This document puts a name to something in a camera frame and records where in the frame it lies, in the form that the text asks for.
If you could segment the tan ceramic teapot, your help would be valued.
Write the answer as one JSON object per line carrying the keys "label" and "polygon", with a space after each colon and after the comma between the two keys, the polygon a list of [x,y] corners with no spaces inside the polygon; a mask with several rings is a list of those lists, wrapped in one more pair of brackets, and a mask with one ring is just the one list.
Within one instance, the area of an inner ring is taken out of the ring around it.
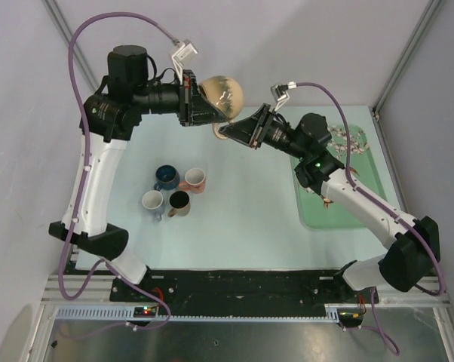
{"label": "tan ceramic teapot", "polygon": [[219,140],[227,140],[220,132],[221,123],[233,123],[244,107],[244,92],[240,84],[233,78],[216,75],[200,83],[207,100],[224,116],[224,121],[215,121],[212,125],[214,136]]}

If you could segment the blue mug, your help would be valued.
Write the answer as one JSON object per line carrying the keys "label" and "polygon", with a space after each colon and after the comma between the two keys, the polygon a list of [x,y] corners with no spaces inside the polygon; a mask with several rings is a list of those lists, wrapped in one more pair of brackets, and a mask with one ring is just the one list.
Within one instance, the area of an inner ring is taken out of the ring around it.
{"label": "blue mug", "polygon": [[153,189],[156,191],[171,191],[179,185],[179,173],[174,166],[162,165],[155,171],[155,184]]}

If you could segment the small blue-grey cup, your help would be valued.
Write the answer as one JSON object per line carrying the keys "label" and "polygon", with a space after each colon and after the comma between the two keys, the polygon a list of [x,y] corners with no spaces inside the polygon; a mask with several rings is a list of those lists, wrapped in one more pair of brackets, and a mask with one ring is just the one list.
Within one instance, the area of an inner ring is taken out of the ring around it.
{"label": "small blue-grey cup", "polygon": [[146,192],[142,197],[142,205],[157,222],[162,221],[165,205],[163,195],[156,190]]}

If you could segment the salmon pink mug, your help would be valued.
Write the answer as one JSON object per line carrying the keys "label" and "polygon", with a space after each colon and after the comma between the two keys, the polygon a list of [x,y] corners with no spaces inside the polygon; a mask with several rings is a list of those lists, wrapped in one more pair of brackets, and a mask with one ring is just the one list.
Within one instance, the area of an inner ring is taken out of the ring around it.
{"label": "salmon pink mug", "polygon": [[195,194],[204,192],[206,173],[201,168],[191,168],[186,171],[184,180],[178,185],[181,191],[190,191]]}

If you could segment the brown striped cup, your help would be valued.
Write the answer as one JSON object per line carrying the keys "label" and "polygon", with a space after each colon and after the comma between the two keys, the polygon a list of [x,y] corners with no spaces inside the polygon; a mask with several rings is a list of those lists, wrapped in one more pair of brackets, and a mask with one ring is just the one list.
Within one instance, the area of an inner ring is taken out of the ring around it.
{"label": "brown striped cup", "polygon": [[187,192],[175,191],[169,198],[170,211],[169,217],[187,216],[190,211],[190,197]]}

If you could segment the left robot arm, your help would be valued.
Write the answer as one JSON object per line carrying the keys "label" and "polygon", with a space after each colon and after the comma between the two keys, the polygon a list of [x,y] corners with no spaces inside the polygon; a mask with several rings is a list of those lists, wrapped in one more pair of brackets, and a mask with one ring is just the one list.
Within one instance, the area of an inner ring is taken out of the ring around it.
{"label": "left robot arm", "polygon": [[153,65],[147,50],[117,46],[107,57],[108,73],[100,88],[80,103],[81,157],[71,204],[49,233],[113,265],[137,301],[152,295],[147,267],[127,245],[128,232],[109,224],[107,208],[115,173],[143,115],[174,114],[183,127],[224,120],[201,91],[187,63],[197,54],[194,45],[180,42],[171,52],[174,80],[163,83],[149,77]]}

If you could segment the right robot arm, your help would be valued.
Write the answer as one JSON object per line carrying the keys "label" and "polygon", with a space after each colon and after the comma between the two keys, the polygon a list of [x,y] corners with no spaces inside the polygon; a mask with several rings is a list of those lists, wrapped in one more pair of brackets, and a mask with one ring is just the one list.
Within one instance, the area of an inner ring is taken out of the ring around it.
{"label": "right robot arm", "polygon": [[337,274],[334,293],[352,302],[368,287],[389,285],[400,292],[419,288],[419,281],[440,269],[438,224],[398,210],[353,176],[347,162],[328,150],[332,139],[324,116],[304,115],[296,127],[268,105],[251,116],[219,128],[219,133],[252,149],[266,144],[298,159],[294,168],[298,184],[324,200],[341,204],[380,241],[386,253],[353,261]]}

